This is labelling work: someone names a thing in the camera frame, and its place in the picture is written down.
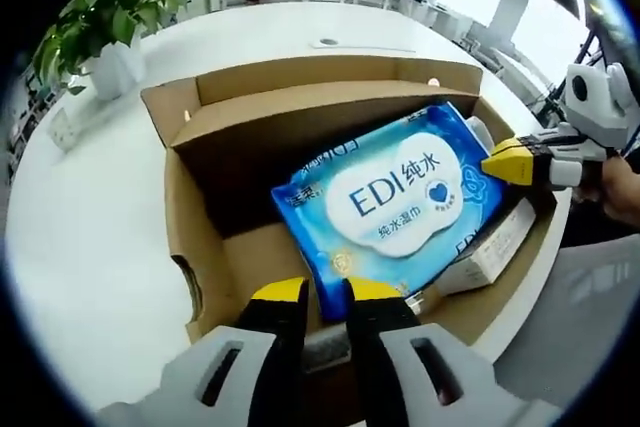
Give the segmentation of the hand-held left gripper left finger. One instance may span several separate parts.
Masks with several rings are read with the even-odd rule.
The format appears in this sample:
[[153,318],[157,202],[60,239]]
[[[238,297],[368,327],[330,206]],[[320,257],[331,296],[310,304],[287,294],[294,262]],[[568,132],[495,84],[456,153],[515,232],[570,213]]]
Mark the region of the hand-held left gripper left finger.
[[100,426],[292,426],[307,326],[309,281],[256,291],[237,321],[195,342],[134,403],[97,413]]

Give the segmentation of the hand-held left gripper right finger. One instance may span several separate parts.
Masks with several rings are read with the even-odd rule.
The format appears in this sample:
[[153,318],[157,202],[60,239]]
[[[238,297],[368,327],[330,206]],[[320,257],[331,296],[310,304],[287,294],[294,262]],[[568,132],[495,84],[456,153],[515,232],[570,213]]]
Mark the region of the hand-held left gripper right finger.
[[493,364],[393,287],[349,277],[346,329],[369,426],[550,426],[555,408],[501,387]]

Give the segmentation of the person's right hand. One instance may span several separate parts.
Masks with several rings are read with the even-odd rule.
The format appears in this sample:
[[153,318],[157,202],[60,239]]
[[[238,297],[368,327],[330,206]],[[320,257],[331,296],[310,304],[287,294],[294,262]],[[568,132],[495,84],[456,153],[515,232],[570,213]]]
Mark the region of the person's right hand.
[[579,202],[572,216],[602,227],[617,222],[639,230],[639,174],[627,160],[611,157],[600,166],[600,175],[578,189]]

